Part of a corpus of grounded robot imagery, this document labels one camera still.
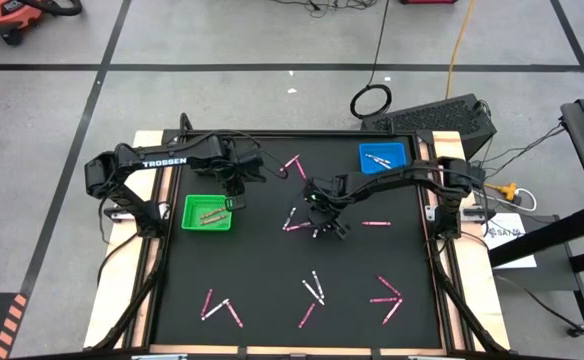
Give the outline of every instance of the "orange vacuum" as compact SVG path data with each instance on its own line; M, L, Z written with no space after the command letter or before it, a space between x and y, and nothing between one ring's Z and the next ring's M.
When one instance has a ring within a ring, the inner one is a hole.
M0 0L0 35L8 45L23 41L23 30L36 25L43 14L75 16L83 11L81 0L70 0L71 7L61 7L54 0Z

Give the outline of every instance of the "yellow cable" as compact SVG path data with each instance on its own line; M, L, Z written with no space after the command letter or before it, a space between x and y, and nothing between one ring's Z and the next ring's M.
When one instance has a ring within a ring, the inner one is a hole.
M465 33L465 28L468 26L468 20L470 20L470 15L472 14L472 8L474 8L474 0L470 0L470 5L468 5L468 12L465 14L465 19L463 19L463 25L461 26L461 32L459 37L456 39L456 45L454 45L454 52L452 53L452 59L450 60L450 68L448 69L448 82L445 86L445 98L447 99L450 95L450 84L452 82L452 69L454 68L454 62L456 61L456 53L459 50L459 45L461 45L461 40L463 39L463 34Z

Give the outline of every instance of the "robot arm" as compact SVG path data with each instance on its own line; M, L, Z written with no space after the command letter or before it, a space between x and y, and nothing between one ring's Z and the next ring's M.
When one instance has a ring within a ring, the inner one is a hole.
M143 201L125 180L136 170L187 165L199 175L211 175L225 189L226 209L245 207L244 182L265 182L260 167L263 159L260 145L239 151L233 137L215 133L202 135L186 144L132 148L119 144L85 164L85 188L88 195L99 200L110 199L134 216L139 236L160 234L161 216L155 201Z
M459 207L461 200L472 192L470 164L464 160L442 157L434 161L416 160L411 165L395 168L377 175L351 173L335 176L327 186L310 179L304 190L310 203L309 221L322 231L333 231L344 239L350 227L340 219L349 204L363 201L372 194L405 186L420 185L440 197L437 207L435 233L459 237ZM442 183L430 178L433 172L443 174Z

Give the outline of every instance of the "white paper sign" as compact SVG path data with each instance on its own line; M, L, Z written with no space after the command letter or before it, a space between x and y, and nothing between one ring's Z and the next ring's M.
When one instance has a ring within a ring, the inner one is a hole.
M525 234L521 215L511 213L497 213L489 222L489 231L485 235L485 243L490 249L501 246L510 242L521 235ZM497 266L495 269L516 269L516 268L533 268L536 267L534 255L514 260L507 264Z

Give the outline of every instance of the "pink marker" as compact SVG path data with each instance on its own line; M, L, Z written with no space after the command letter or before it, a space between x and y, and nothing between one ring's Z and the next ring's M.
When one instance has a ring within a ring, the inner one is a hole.
M301 173L303 180L307 180L308 178L305 176L305 171L303 171L303 166L301 166L301 162L299 160L296 161L296 167L299 168L299 172Z
M225 305L228 307L228 309L232 313L232 316L234 316L234 320L236 320L237 325L239 325L240 328L243 328L243 323L241 322L241 319L239 319L239 315L237 315L236 311L234 311L232 304L230 304L230 302L228 301Z
M212 289L208 290L208 296L205 297L205 303L203 304L203 309L201 309L201 317L205 316L205 311L208 309L210 304L210 298L212 297Z
M371 303L394 302L394 301L399 301L399 298L376 298L376 299L370 299L370 302Z
M288 228L285 228L285 231L299 230L300 228L304 228L306 226L310 226L310 223L309 222L305 222L305 223L301 223L299 225L290 226Z
M402 302L403 299L399 299L399 301L396 302L392 310L390 310L390 312L385 316L385 319L383 319L383 325L387 324L387 322L390 320L392 315L394 315L394 312L396 311L396 309L399 308L399 305L401 305Z
M299 154L296 154L295 157L293 157L292 159L290 159L290 161L288 161L287 163L285 163L285 165L283 165L282 168L279 169L280 172L283 172L283 170L287 169L290 165L292 165L293 162L296 161L296 159L299 158Z
M390 283L387 280L385 280L383 276L377 275L376 277L379 279L380 282L383 283L383 285L387 286L388 289L392 290L393 293L395 293L399 297L401 296L401 293L397 289L395 289L394 286L390 285Z
M390 226L392 225L389 221L364 221L361 224L365 226Z
M312 303L312 305L310 305L310 308L308 309L308 311L305 312L305 316L303 317L303 320L301 320L301 323L299 324L299 329L302 328L303 325L305 325L306 321L308 321L308 318L310 317L312 310L314 310L314 306L316 306L316 304Z

